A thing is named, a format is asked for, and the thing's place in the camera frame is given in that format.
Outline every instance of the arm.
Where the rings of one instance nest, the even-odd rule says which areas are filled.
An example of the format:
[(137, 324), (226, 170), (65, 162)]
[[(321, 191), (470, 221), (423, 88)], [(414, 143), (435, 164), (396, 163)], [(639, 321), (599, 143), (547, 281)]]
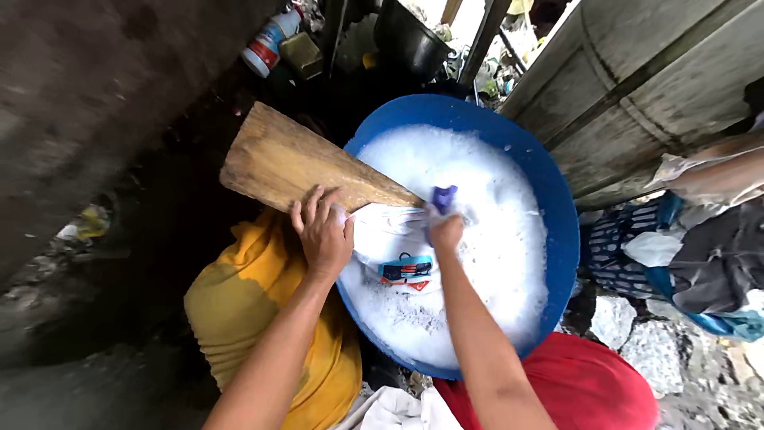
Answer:
[(441, 269), (445, 314), (477, 418), (486, 430), (556, 429), (512, 343), (470, 285), (456, 254), (464, 224), (454, 215), (430, 230)]
[(289, 412), (321, 308), (353, 252), (353, 219), (338, 221), (339, 208), (332, 206), (337, 191), (319, 202), (322, 195), (319, 186), (302, 216), (299, 202), (291, 210), (308, 260), (305, 277), (241, 364), (203, 430), (277, 429)]

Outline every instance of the forearm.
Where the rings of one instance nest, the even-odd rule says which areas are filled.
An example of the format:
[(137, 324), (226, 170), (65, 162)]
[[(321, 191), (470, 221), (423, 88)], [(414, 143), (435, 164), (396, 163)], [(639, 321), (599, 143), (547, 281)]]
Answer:
[(527, 381), (512, 343), (472, 288), (456, 251), (439, 252), (445, 311), (461, 371), (468, 384)]
[(309, 272), (215, 404), (205, 430), (279, 428), (334, 279)]
[(445, 311), (472, 405), (487, 430), (554, 428), (533, 392), (519, 357), (472, 288), (456, 251), (437, 252)]

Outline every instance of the soapy water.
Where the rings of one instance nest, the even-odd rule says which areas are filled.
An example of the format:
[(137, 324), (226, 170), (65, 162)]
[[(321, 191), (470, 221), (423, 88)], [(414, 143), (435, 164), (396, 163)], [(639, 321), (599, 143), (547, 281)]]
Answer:
[[(429, 125), (391, 130), (358, 158), (424, 200), (456, 185), (467, 218), (458, 245), (465, 273), (516, 348), (532, 342), (546, 305), (546, 228), (522, 169), (477, 133)], [(355, 255), (339, 276), (359, 318), (399, 358), (458, 369), (443, 293), (407, 294), (379, 282)]]

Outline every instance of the hand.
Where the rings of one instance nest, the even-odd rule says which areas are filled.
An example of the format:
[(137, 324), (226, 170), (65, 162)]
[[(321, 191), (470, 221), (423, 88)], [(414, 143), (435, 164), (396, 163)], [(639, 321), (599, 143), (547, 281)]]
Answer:
[(436, 252), (454, 251), (465, 231), (461, 215), (454, 213), (444, 221), (430, 227), (430, 242)]
[(353, 254), (355, 219), (348, 218), (345, 209), (336, 204), (339, 193), (340, 190), (336, 189), (321, 199), (324, 187), (319, 185), (308, 198), (304, 208), (296, 201), (290, 211), (292, 226), (299, 234), (303, 252), (308, 260), (308, 273), (326, 277), (332, 283)]

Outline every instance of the concrete wall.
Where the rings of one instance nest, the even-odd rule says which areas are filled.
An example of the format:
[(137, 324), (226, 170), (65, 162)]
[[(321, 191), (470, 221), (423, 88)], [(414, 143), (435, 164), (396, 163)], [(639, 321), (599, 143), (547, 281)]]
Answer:
[(282, 4), (3, 2), (0, 280), (228, 67)]

